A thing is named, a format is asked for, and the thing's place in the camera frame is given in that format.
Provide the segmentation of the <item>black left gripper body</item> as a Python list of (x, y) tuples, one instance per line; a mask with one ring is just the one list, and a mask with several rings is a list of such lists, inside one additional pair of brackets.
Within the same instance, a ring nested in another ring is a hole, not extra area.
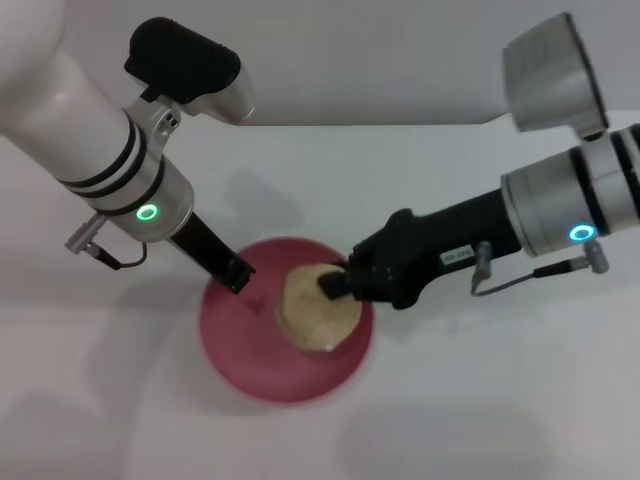
[(170, 237), (173, 245), (219, 281), (237, 279), (235, 252), (192, 213)]

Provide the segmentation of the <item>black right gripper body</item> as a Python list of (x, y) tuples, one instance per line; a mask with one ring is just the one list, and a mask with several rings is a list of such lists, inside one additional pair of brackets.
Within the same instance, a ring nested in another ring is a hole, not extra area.
[(425, 216), (402, 209), (354, 247), (346, 284), (359, 300), (407, 309), (433, 280), (473, 266), (482, 242), (495, 258), (521, 250), (498, 190)]

